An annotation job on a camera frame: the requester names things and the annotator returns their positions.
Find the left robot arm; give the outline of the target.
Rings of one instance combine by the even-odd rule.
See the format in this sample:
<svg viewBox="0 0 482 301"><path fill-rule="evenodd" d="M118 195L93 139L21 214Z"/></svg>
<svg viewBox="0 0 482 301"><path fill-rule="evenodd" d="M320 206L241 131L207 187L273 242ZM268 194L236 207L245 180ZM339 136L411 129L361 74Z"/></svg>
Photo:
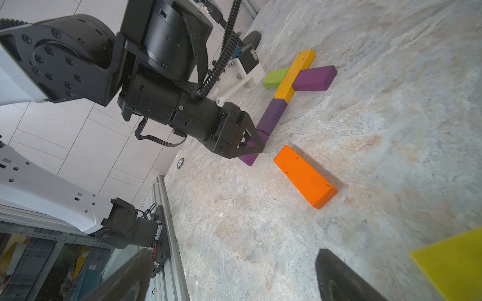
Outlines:
<svg viewBox="0 0 482 301"><path fill-rule="evenodd" d="M265 143L250 115L225 97L209 98L237 48L234 1L224 18L213 1L208 15L191 1L129 1L114 33L90 15L37 23L1 20L1 104L87 99L107 106L117 98L124 120L141 118L193 137L227 159L258 154ZM98 196L1 145L1 199L60 219L112 247L152 247L159 222L133 205Z"/></svg>

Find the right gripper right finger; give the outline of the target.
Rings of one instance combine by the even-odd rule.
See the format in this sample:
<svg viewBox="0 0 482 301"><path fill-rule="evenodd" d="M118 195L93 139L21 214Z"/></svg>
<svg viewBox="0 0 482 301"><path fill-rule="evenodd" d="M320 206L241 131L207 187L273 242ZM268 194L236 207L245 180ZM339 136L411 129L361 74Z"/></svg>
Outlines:
<svg viewBox="0 0 482 301"><path fill-rule="evenodd" d="M315 262L321 300L386 300L329 249L320 249Z"/></svg>

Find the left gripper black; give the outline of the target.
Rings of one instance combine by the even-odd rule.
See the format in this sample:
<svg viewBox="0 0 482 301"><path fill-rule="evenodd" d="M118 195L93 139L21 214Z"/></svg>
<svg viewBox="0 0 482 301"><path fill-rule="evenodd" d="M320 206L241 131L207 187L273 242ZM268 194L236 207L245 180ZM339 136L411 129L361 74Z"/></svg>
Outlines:
<svg viewBox="0 0 482 301"><path fill-rule="evenodd" d="M213 100L200 99L143 65L135 67L117 104L125 120L133 115L142 118L134 132L139 140L175 147L172 142L143 134L147 122L152 120L169 126L183 139L197 139L209 151L224 158L258 154L265 147L250 115L239 106L228 102L218 107Z"/></svg>

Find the orange block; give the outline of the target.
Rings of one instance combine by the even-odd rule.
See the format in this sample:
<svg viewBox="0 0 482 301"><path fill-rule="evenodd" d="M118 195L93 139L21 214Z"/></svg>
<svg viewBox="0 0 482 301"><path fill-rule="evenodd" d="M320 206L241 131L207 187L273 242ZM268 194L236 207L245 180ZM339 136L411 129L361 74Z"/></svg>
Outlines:
<svg viewBox="0 0 482 301"><path fill-rule="evenodd" d="M333 184L288 145L281 149L273 161L316 209L321 209L338 193Z"/></svg>

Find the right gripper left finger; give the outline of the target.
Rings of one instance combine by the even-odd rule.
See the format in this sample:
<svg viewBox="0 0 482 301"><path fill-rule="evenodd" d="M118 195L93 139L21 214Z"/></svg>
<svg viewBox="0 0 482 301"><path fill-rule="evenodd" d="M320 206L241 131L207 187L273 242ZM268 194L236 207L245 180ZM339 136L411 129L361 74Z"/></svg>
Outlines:
<svg viewBox="0 0 482 301"><path fill-rule="evenodd" d="M153 269L151 251L141 249L82 300L145 300Z"/></svg>

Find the lime green block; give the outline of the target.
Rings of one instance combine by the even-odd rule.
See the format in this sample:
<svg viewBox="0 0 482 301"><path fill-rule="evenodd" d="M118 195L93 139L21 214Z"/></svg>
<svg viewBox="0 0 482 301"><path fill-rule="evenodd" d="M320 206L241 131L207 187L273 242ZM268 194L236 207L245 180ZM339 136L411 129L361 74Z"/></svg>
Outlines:
<svg viewBox="0 0 482 301"><path fill-rule="evenodd" d="M271 70L266 74L262 85L267 89L277 89L284 80L288 70L288 68Z"/></svg>

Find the amber yellow long block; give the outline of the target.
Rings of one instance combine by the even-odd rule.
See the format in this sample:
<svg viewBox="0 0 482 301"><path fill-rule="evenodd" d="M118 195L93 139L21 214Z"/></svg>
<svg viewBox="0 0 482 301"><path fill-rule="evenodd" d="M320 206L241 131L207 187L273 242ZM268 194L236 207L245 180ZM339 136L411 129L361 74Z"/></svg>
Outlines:
<svg viewBox="0 0 482 301"><path fill-rule="evenodd" d="M295 93L295 89L292 87L294 81L300 71L307 70L311 66L315 56L315 51L312 49L301 51L297 54L280 86L277 88L273 99L282 99L286 103L290 102Z"/></svg>

